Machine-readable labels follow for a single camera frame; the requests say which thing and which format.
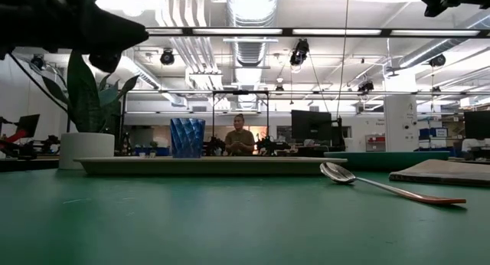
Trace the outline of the green table mat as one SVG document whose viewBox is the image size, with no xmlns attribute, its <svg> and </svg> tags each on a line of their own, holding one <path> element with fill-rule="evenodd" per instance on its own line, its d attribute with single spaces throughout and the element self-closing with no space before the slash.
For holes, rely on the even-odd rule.
<svg viewBox="0 0 490 265">
<path fill-rule="evenodd" d="M 490 265 L 490 188 L 0 174 L 0 265 Z"/>
</svg>

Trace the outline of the overhead light bar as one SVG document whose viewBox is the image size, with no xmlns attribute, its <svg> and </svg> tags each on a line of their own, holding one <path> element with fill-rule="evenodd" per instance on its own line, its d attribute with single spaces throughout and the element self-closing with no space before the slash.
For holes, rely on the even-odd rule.
<svg viewBox="0 0 490 265">
<path fill-rule="evenodd" d="M 490 29 L 390 28 L 146 28 L 159 37 L 298 37 L 298 38 L 461 38 L 490 39 Z"/>
</svg>

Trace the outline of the blue faceted cup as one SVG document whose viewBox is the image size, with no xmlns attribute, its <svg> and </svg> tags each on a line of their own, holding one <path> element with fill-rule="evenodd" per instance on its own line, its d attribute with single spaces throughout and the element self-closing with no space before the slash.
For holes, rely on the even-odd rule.
<svg viewBox="0 0 490 265">
<path fill-rule="evenodd" d="M 205 125 L 203 119 L 172 118 L 172 156 L 177 159 L 199 159 L 203 150 Z"/>
</svg>

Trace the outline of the blue storage bin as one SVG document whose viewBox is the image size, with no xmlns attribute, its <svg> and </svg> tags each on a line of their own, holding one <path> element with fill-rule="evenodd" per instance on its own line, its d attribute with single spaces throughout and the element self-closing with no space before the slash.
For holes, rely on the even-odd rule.
<svg viewBox="0 0 490 265">
<path fill-rule="evenodd" d="M 420 129 L 419 139 L 446 138 L 448 129 L 444 127 L 431 127 Z"/>
</svg>

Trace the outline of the beige plastic tray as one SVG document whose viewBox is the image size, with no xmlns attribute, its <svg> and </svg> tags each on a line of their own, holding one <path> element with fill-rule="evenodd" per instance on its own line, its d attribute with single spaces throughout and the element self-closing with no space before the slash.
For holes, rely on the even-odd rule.
<svg viewBox="0 0 490 265">
<path fill-rule="evenodd" d="M 89 175 L 318 175 L 323 162 L 346 163 L 339 158 L 205 156 L 198 159 L 172 157 L 81 158 Z"/>
</svg>

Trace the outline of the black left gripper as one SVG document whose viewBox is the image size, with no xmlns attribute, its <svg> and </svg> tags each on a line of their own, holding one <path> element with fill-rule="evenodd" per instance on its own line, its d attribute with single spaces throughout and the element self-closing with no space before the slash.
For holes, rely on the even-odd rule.
<svg viewBox="0 0 490 265">
<path fill-rule="evenodd" d="M 114 71 L 120 51 L 148 38 L 144 25 L 99 8 L 96 0 L 0 0 L 0 61 L 16 47 L 64 48 Z"/>
</svg>

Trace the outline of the black metal stand frame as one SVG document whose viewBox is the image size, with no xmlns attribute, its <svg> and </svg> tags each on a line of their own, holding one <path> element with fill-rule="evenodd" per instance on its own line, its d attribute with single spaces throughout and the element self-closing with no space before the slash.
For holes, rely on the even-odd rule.
<svg viewBox="0 0 490 265">
<path fill-rule="evenodd" d="M 265 105 L 266 105 L 266 135 L 269 135 L 269 128 L 270 128 L 270 94 L 268 91 L 263 90 L 263 91 L 258 91 L 258 90 L 220 90 L 216 91 L 214 90 L 212 92 L 212 133 L 214 133 L 214 127 L 215 127 L 215 116 L 216 116 L 216 105 L 217 105 L 217 95 L 226 97 L 227 95 L 234 95 L 238 97 L 244 97 L 244 96 L 255 96 L 258 97 L 259 95 L 264 95 L 266 97 Z"/>
</svg>

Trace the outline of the person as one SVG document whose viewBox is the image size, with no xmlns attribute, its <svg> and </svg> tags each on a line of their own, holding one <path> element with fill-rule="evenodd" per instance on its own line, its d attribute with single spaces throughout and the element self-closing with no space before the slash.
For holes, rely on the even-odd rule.
<svg viewBox="0 0 490 265">
<path fill-rule="evenodd" d="M 251 131 L 244 129 L 244 117 L 239 113 L 234 117 L 234 130 L 225 136 L 225 150 L 228 155 L 249 156 L 255 146 Z"/>
</svg>

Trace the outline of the white square pillar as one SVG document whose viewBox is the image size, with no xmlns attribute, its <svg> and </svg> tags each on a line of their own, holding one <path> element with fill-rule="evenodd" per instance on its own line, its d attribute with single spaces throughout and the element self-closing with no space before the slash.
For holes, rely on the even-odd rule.
<svg viewBox="0 0 490 265">
<path fill-rule="evenodd" d="M 412 152 L 419 148 L 417 126 L 417 91 L 414 74 L 386 77 L 384 89 L 384 123 L 387 152 Z"/>
</svg>

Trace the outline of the black computer monitor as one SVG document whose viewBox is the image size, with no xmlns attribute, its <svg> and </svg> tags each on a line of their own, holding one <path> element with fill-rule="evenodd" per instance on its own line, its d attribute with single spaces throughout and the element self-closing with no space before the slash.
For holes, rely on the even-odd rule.
<svg viewBox="0 0 490 265">
<path fill-rule="evenodd" d="M 292 138 L 297 140 L 332 139 L 332 115 L 324 112 L 291 111 Z"/>
<path fill-rule="evenodd" d="M 16 132 L 22 132 L 24 138 L 33 138 L 38 126 L 39 118 L 39 114 L 20 117 L 17 123 Z"/>
<path fill-rule="evenodd" d="M 464 112 L 465 137 L 490 139 L 490 110 Z"/>
</svg>

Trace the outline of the silver ventilation duct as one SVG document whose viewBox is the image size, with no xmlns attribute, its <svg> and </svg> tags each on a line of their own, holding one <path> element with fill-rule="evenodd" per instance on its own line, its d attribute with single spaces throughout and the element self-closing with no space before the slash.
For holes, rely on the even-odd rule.
<svg viewBox="0 0 490 265">
<path fill-rule="evenodd" d="M 278 0 L 227 0 L 227 24 L 238 28 L 271 28 L 275 24 Z M 239 65 L 255 67 L 263 63 L 266 43 L 232 43 Z"/>
</svg>

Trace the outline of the snake plant in white pot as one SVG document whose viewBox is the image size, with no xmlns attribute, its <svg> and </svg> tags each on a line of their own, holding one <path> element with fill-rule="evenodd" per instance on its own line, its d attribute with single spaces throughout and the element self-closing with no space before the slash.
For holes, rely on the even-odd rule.
<svg viewBox="0 0 490 265">
<path fill-rule="evenodd" d="M 60 139 L 59 168 L 81 169 L 80 159 L 114 156 L 115 136 L 106 133 L 115 105 L 134 88 L 139 77 L 129 78 L 123 85 L 101 89 L 79 51 L 72 51 L 68 61 L 66 89 L 48 77 L 44 85 L 51 96 L 67 107 L 68 119 L 77 131 L 65 133 Z"/>
</svg>

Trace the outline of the red and white bins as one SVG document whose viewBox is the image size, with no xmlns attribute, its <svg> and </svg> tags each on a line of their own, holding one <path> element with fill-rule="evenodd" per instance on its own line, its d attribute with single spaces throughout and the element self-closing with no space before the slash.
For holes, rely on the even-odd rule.
<svg viewBox="0 0 490 265">
<path fill-rule="evenodd" d="M 385 152 L 386 140 L 384 135 L 366 135 L 365 150 L 367 152 Z"/>
</svg>

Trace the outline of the Acadia picture book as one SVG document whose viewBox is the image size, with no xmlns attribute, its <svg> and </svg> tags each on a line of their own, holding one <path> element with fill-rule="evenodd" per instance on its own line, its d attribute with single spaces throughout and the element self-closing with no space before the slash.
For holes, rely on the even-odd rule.
<svg viewBox="0 0 490 265">
<path fill-rule="evenodd" d="M 490 188 L 490 165 L 429 159 L 391 172 L 389 179 L 395 182 Z"/>
</svg>

